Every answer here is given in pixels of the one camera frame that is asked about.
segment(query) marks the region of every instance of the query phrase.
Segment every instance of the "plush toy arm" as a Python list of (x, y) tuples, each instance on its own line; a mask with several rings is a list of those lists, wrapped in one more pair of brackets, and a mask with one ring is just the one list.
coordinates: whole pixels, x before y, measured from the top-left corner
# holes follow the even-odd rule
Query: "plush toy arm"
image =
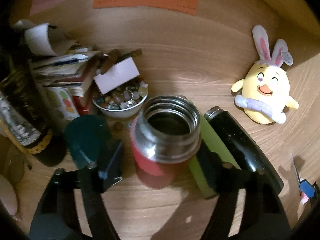
[(293, 109), (298, 109), (299, 108), (299, 104), (296, 100), (294, 100), (291, 96), (288, 96), (288, 100), (287, 100), (287, 107), (289, 108), (293, 108)]
[(237, 81), (236, 83), (234, 83), (231, 87), (231, 91), (234, 93), (238, 92), (243, 86), (243, 81), (244, 81), (244, 79), (241, 79), (241, 80)]

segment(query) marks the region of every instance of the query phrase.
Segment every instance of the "plush toy beak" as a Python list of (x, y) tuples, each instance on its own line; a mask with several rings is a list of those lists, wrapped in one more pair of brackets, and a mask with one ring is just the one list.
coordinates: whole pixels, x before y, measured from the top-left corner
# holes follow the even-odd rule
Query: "plush toy beak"
[(263, 85), (263, 86), (257, 86), (257, 90), (260, 94), (264, 95), (264, 96), (271, 96), (272, 95), (272, 91), (270, 90), (268, 85)]

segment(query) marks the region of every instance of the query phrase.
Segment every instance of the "pink inner ear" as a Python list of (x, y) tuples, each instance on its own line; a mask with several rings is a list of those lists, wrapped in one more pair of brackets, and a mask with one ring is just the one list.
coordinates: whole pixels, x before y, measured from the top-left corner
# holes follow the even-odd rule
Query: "pink inner ear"
[(281, 47), (280, 49), (279, 49), (279, 52), (278, 52), (278, 56), (277, 56), (277, 58), (276, 58), (276, 61), (275, 61), (275, 64), (277, 65), (277, 66), (279, 66), (281, 63), (282, 63), (282, 57), (281, 57), (281, 51), (283, 50), (283, 47)]
[(268, 50), (268, 48), (266, 46), (266, 43), (265, 43), (265, 41), (264, 41), (264, 39), (262, 37), (260, 38), (260, 45), (261, 45), (261, 48), (262, 48), (262, 52), (263, 52), (264, 58), (266, 60), (271, 60), (270, 59), (269, 50)]

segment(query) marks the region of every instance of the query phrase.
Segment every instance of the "plush toy tag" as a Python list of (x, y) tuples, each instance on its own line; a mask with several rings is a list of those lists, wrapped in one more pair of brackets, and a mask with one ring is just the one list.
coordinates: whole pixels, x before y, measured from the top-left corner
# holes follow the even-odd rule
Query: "plush toy tag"
[(281, 51), (281, 58), (283, 62), (286, 63), (288, 66), (291, 66), (293, 64), (293, 58), (290, 52), (285, 50)]

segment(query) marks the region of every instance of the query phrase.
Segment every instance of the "stack of books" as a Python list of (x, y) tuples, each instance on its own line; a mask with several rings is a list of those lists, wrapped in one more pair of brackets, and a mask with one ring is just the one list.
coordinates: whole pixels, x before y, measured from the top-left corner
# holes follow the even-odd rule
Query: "stack of books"
[(67, 89), (78, 113), (88, 114), (91, 107), (90, 87), (100, 66), (101, 54), (100, 51), (65, 54), (30, 62), (30, 68), (35, 81), (44, 89)]

